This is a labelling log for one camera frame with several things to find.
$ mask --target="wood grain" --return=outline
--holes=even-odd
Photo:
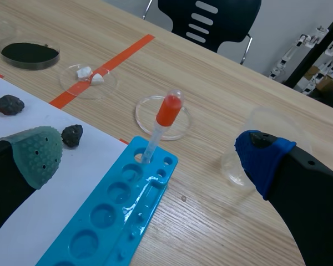
[[[271,205],[221,175],[220,156],[252,109],[269,106],[299,122],[314,155],[333,169],[332,108],[100,0],[0,0],[0,15],[22,33],[60,44],[61,60],[47,70],[0,60],[6,80],[47,102],[62,93],[64,68],[102,65],[146,34],[155,36],[114,70],[119,86],[112,95],[76,98],[64,108],[118,139],[146,137],[134,120],[139,99],[170,88],[185,93],[194,126],[184,138],[161,143],[180,162],[131,265],[304,265]]]

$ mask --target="plastic pipette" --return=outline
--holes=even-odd
[[[184,95],[180,90],[171,90],[168,92],[156,116],[154,130],[148,142],[148,146],[142,155],[141,163],[150,162],[163,133],[171,127],[183,107],[183,103]]]

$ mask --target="black rock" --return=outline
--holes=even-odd
[[[0,98],[0,112],[4,115],[17,115],[24,108],[24,103],[12,95],[5,95]]]
[[[81,125],[68,126],[62,132],[62,139],[68,147],[73,148],[79,145],[82,135],[83,127]]]

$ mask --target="cardboard box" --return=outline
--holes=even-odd
[[[310,80],[318,71],[318,67],[313,65],[304,75],[304,78]],[[322,81],[316,85],[316,88],[322,93],[333,91],[333,78],[328,75],[324,76]]]

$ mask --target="black chair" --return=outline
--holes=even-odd
[[[143,19],[152,1],[149,1]],[[216,53],[221,43],[240,43],[248,36],[242,65],[253,40],[248,32],[260,6],[261,0],[158,0],[160,11],[173,21],[171,32]]]

